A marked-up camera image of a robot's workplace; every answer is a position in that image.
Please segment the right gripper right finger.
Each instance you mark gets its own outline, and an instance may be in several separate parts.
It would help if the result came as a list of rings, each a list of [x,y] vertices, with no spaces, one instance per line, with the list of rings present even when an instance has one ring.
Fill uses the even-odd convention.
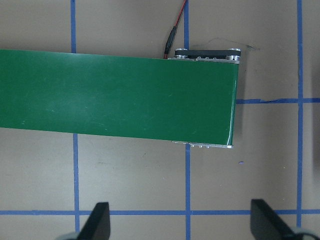
[[[250,202],[250,231],[255,240],[294,240],[295,233],[263,200]]]

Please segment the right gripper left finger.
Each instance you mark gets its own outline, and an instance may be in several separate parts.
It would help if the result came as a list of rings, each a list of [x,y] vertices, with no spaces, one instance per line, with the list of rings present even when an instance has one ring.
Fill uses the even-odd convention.
[[[93,208],[76,240],[108,240],[111,235],[108,202],[98,202]]]

